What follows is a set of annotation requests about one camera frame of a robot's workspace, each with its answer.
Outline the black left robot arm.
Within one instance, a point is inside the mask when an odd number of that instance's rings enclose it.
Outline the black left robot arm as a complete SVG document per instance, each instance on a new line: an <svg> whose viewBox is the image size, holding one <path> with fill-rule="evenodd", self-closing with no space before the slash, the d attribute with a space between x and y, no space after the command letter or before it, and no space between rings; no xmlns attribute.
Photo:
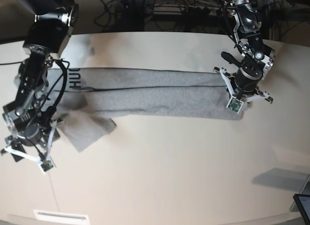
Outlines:
<svg viewBox="0 0 310 225"><path fill-rule="evenodd" d="M260 31L262 20L254 8L254 0L223 0L222 12L232 40L244 57L241 62L223 53L230 63L238 67L233 74L232 87L238 100L250 100L252 96L264 96L258 83L266 78L274 64L275 51L263 42Z"/></svg>

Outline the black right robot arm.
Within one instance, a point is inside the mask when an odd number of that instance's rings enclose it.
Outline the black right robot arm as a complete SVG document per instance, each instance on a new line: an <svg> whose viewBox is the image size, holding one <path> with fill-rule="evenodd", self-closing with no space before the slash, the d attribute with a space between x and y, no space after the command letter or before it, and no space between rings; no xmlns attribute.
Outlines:
<svg viewBox="0 0 310 225"><path fill-rule="evenodd" d="M10 131L1 154L9 153L14 161L23 159L39 165L51 162L50 147L57 132L53 118L64 94L67 67L61 54L76 24L79 6L75 0L16 0L34 15L23 48L28 57L21 62L16 76L15 99L3 107L3 119ZM47 105L52 87L48 71L53 64L61 69L61 90L52 105Z"/></svg>

